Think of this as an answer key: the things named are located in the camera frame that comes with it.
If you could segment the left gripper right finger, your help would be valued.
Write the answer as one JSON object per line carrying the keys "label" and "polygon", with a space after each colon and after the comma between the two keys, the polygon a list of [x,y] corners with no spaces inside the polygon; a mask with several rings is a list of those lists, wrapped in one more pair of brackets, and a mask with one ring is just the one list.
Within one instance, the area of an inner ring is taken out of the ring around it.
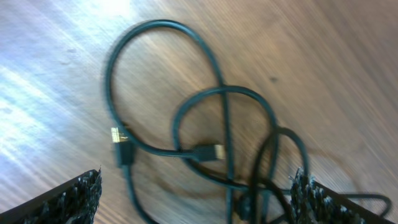
{"label": "left gripper right finger", "polygon": [[[385,216],[392,208],[390,198],[369,193],[339,194],[305,175],[299,168],[290,189],[292,217],[295,223],[339,223],[339,224],[393,224]],[[380,200],[384,210],[376,214],[354,199]]]}

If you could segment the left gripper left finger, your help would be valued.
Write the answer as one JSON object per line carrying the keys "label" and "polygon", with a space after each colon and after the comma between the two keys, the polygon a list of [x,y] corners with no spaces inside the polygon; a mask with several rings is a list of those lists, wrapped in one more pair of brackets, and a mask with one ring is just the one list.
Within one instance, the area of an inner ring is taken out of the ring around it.
{"label": "left gripper left finger", "polygon": [[1,224],[92,224],[102,194],[100,170],[79,176],[1,214]]}

